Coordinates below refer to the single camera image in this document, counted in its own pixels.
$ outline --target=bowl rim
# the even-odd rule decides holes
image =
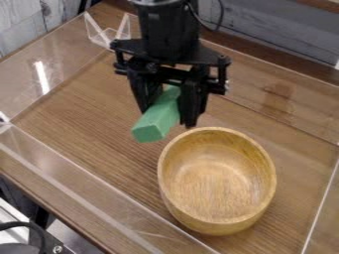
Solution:
[[[184,211],[184,209],[180,207],[180,205],[178,205],[178,203],[175,202],[174,198],[171,198],[169,191],[165,188],[164,179],[163,179],[163,162],[164,162],[164,159],[165,159],[165,156],[168,154],[169,149],[174,147],[174,145],[178,143],[179,140],[182,140],[187,136],[194,135],[195,133],[203,132],[203,131],[222,131],[222,132],[226,132],[226,133],[232,133],[232,134],[238,135],[239,137],[247,139],[252,143],[252,145],[259,149],[259,151],[262,152],[262,154],[263,154],[263,156],[264,156],[264,158],[268,162],[268,168],[270,168],[271,174],[272,174],[271,181],[270,181],[268,194],[266,195],[266,197],[264,197],[263,201],[260,202],[259,206],[250,213],[247,213],[242,216],[238,216],[238,217],[226,218],[220,221],[207,220],[204,218],[196,217],[195,215],[192,215],[191,213]],[[206,222],[206,223],[210,223],[210,224],[216,224],[216,225],[220,225],[220,224],[227,225],[227,224],[235,224],[235,223],[247,221],[247,220],[256,217],[259,214],[262,214],[264,212],[264,210],[267,209],[267,207],[271,203],[271,200],[274,198],[274,194],[275,194],[275,191],[276,191],[276,170],[275,170],[275,165],[274,165],[274,162],[272,162],[271,157],[268,155],[268,152],[262,147],[262,145],[255,141],[255,139],[252,139],[248,135],[246,135],[244,133],[242,133],[242,132],[239,132],[234,129],[224,128],[224,127],[200,127],[200,128],[196,128],[194,130],[190,130],[190,131],[182,133],[167,144],[167,146],[165,146],[165,148],[161,152],[159,161],[157,161],[157,182],[159,182],[159,187],[160,187],[161,194],[164,194],[164,196],[169,200],[171,204],[175,206],[175,208],[178,210],[180,210],[182,213],[184,213],[186,215],[188,215],[190,217],[192,217],[198,221],[202,221],[202,222]]]

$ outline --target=black motor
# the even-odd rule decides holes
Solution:
[[[143,48],[157,59],[178,60],[199,42],[198,0],[131,0],[140,23]]]

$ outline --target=wooden bowl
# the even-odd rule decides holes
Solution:
[[[254,225],[276,188],[266,150],[240,132],[219,127],[195,129],[171,141],[159,159],[157,179],[172,215],[211,235]]]

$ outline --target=green foam block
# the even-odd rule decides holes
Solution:
[[[153,105],[132,127],[132,136],[137,142],[155,142],[167,136],[169,129],[178,124],[180,119],[176,102],[179,96],[180,88],[168,85]]]

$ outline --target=cable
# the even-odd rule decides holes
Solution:
[[[45,239],[45,234],[44,234],[43,229],[36,224],[29,223],[29,222],[21,222],[21,221],[1,223],[0,224],[0,231],[8,230],[13,227],[23,227],[23,226],[28,227],[28,228],[32,228],[37,232],[37,234],[40,236],[40,239],[41,239],[39,254],[44,254],[45,249],[47,249],[47,239]]]
[[[190,3],[190,1],[187,1],[186,5],[191,11],[191,14],[194,15],[194,17],[196,18],[198,22],[200,23],[200,25],[210,31],[219,31],[222,25],[223,25],[223,20],[224,20],[224,16],[226,16],[226,9],[224,9],[224,4],[223,4],[223,0],[219,0],[219,4],[220,4],[220,16],[219,16],[219,21],[218,21],[218,25],[216,28],[212,29],[210,26],[207,26],[207,24],[204,23],[204,21],[202,20],[202,18],[199,17],[195,8],[192,6],[192,4]]]

